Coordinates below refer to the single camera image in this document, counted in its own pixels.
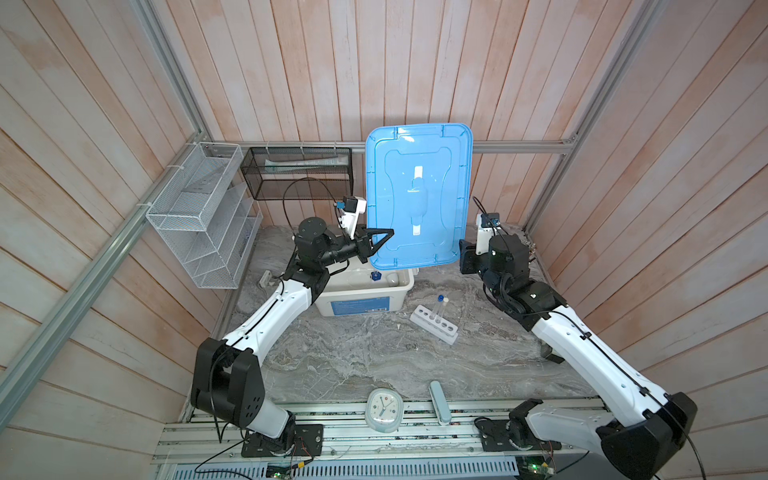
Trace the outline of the white plastic storage bin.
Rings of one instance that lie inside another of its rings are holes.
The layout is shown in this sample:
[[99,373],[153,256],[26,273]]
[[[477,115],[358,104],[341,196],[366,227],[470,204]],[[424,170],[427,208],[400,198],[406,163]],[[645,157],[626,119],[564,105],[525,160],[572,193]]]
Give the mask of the white plastic storage bin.
[[[315,301],[319,313],[324,317],[349,316],[375,312],[396,312],[415,284],[417,269],[379,271],[382,279],[374,282],[367,266],[349,269],[333,277],[323,293]],[[390,287],[387,275],[397,273],[399,285]]]

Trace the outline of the blue plastic bin lid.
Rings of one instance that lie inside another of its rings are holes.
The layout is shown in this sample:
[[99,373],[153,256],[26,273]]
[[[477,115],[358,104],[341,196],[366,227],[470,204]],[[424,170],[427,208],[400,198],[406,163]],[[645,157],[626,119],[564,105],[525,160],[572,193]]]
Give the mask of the blue plastic bin lid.
[[372,257],[378,270],[452,264],[465,238],[473,134],[461,123],[385,126],[365,146],[367,226],[394,235]]

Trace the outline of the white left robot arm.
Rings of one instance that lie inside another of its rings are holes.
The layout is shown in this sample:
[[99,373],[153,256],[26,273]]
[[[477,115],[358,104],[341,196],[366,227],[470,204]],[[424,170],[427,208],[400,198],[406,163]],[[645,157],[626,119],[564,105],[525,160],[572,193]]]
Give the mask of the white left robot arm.
[[267,397],[261,365],[287,327],[323,293],[331,265],[353,258],[365,263],[394,234],[393,229],[363,227],[352,235],[336,235],[318,217],[303,220],[275,292],[240,327],[198,347],[191,405],[275,441],[281,450],[292,446],[295,417]]

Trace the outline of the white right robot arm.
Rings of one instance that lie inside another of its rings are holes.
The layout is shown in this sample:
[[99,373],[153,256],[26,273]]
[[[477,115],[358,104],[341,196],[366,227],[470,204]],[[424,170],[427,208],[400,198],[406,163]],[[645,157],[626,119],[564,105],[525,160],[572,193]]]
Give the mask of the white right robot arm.
[[667,393],[603,342],[549,284],[530,276],[529,250],[512,235],[462,240],[460,270],[476,274],[499,311],[568,363],[604,406],[557,410],[528,399],[509,413],[505,445],[530,450],[547,442],[602,454],[628,479],[651,479],[685,445],[698,408],[685,393]]

